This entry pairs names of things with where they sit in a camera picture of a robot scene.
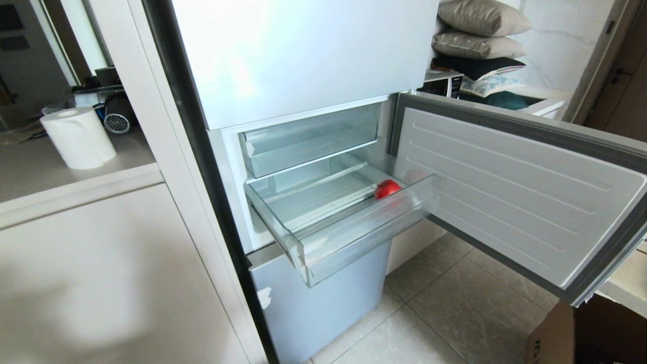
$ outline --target freezer door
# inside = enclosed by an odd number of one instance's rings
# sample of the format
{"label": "freezer door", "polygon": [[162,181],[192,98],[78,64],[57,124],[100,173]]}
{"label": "freezer door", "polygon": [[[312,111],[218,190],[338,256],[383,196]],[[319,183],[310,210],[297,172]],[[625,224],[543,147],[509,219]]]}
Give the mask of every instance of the freezer door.
{"label": "freezer door", "polygon": [[436,175],[431,221],[574,306],[645,233],[642,142],[410,93],[389,148]]}
{"label": "freezer door", "polygon": [[438,0],[173,0],[209,130],[422,86]]}

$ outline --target countertop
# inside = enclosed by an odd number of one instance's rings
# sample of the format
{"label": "countertop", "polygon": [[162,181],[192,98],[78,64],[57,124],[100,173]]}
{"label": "countertop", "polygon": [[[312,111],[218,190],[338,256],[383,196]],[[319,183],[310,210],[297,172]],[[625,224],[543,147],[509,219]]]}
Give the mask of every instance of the countertop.
{"label": "countertop", "polygon": [[647,242],[642,242],[598,293],[647,318]]}
{"label": "countertop", "polygon": [[91,170],[68,168],[49,137],[0,146],[0,229],[164,181],[140,128],[110,140],[116,157]]}

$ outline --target pillow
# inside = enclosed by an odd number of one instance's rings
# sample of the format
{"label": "pillow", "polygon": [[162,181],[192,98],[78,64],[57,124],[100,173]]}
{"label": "pillow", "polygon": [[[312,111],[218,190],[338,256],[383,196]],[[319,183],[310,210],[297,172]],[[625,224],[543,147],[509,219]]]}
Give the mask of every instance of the pillow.
{"label": "pillow", "polygon": [[502,74],[495,74],[480,81],[463,80],[461,92],[471,93],[480,97],[488,97],[493,93],[507,91],[519,86],[522,86],[519,80],[503,76]]}
{"label": "pillow", "polygon": [[517,58],[526,54],[523,45],[510,38],[485,38],[455,30],[435,35],[432,47],[447,56],[475,60],[499,57]]}
{"label": "pillow", "polygon": [[515,8],[495,0],[454,0],[440,4],[438,16],[452,27],[484,37],[523,33],[532,25]]}
{"label": "pillow", "polygon": [[434,58],[432,61],[433,69],[451,69],[465,75],[466,78],[473,81],[495,74],[516,71],[525,67],[525,63],[510,58],[494,58],[493,60],[469,60],[458,57]]}
{"label": "pillow", "polygon": [[479,104],[496,106],[497,108],[508,110],[525,109],[529,106],[523,97],[511,93],[510,91],[493,93],[488,97],[478,97],[468,93],[461,93],[461,100],[478,102]]}

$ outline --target beige tile floor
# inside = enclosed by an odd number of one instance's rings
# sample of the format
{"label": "beige tile floor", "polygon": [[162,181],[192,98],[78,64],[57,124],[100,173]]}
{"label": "beige tile floor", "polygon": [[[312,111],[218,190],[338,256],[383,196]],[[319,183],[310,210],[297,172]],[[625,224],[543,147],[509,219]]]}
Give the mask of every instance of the beige tile floor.
{"label": "beige tile floor", "polygon": [[378,306],[307,364],[523,363],[557,301],[446,234],[391,272]]}

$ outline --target freezer drawer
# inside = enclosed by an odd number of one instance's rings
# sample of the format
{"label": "freezer drawer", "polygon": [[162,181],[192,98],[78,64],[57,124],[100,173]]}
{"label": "freezer drawer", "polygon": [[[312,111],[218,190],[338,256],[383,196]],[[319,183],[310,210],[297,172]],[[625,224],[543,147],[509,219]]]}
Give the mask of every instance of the freezer drawer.
{"label": "freezer drawer", "polygon": [[259,178],[374,141],[381,105],[370,104],[240,133],[245,166],[252,176]]}
{"label": "freezer drawer", "polygon": [[[427,217],[433,175],[388,155],[348,152],[245,185],[310,287]],[[385,179],[402,189],[377,199]]]}
{"label": "freezer drawer", "polygon": [[248,255],[249,271],[280,363],[308,362],[380,301],[389,260],[384,242],[309,288],[278,244]]}

